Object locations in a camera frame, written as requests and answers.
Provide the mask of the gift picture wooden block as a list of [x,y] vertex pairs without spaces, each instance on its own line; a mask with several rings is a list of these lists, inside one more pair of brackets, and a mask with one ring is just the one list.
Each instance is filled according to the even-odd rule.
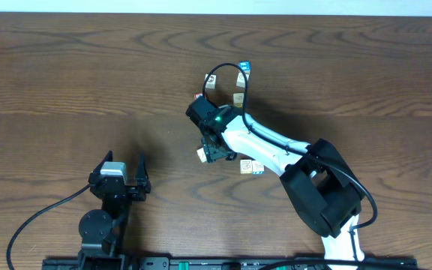
[[241,159],[240,160],[240,173],[241,174],[252,174],[253,165],[251,159]]

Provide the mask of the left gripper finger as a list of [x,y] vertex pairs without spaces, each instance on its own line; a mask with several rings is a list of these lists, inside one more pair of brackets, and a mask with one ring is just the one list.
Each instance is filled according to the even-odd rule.
[[139,156],[138,167],[136,168],[136,175],[134,179],[138,185],[147,186],[149,183],[149,176],[146,170],[146,159],[143,153]]
[[96,174],[99,175],[101,173],[101,169],[103,167],[103,165],[109,161],[111,162],[113,160],[113,152],[111,150],[109,150],[105,157],[103,158],[103,160],[92,170],[92,174]]

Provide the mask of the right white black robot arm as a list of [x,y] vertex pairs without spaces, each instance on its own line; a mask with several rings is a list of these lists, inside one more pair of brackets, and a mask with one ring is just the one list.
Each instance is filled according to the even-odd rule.
[[365,258],[358,229],[368,192],[330,142],[290,139],[231,105],[210,103],[186,114],[202,133],[208,162],[243,154],[279,177],[298,216],[321,236],[327,260]]

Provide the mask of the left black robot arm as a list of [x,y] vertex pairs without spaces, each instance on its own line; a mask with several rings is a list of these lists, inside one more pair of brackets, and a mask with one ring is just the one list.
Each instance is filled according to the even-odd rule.
[[134,183],[128,182],[126,164],[113,160],[109,151],[88,177],[89,190],[102,206],[88,211],[79,222],[82,238],[76,268],[132,269],[137,264],[123,253],[122,243],[131,206],[143,202],[152,186],[146,170],[145,157],[139,157]]

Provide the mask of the blue sided wooden block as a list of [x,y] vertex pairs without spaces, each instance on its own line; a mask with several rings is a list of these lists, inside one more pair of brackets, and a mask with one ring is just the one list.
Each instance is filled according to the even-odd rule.
[[254,175],[260,175],[265,172],[265,166],[261,162],[257,160],[252,160],[251,163],[252,163],[252,173]]

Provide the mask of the plain front wooden block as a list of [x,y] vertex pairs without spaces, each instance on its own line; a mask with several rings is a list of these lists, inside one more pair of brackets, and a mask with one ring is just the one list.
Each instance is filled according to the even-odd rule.
[[200,161],[201,161],[202,163],[205,163],[205,162],[207,161],[206,153],[205,153],[205,151],[204,151],[204,148],[199,148],[199,149],[196,151],[196,153],[197,153],[197,155],[198,155],[198,157],[199,157],[199,159],[200,159]]

